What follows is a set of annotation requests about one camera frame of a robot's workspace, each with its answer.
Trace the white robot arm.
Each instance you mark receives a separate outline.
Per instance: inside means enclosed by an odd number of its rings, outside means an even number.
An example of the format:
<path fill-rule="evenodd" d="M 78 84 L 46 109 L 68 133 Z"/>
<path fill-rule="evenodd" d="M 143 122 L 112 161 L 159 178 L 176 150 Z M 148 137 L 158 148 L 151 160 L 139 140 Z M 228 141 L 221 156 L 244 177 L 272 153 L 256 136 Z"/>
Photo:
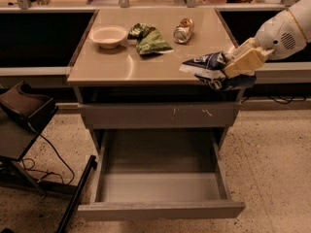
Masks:
<path fill-rule="evenodd" d="M 300 0 L 267 20 L 254 37 L 230 53 L 223 68 L 229 78 L 250 74 L 266 60 L 285 59 L 311 42 L 311 0 Z"/>

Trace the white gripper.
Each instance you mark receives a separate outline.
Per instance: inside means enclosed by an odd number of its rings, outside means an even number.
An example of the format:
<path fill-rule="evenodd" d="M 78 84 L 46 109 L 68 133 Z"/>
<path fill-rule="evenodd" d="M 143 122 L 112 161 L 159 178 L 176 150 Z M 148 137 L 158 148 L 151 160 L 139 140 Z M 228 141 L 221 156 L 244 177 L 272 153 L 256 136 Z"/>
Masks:
<path fill-rule="evenodd" d="M 269 56 L 270 60 L 285 59 L 307 46 L 307 12 L 288 9 L 266 21 L 255 39 L 249 38 L 230 53 L 235 56 L 224 68 L 232 79 L 252 73 L 260 68 Z"/>

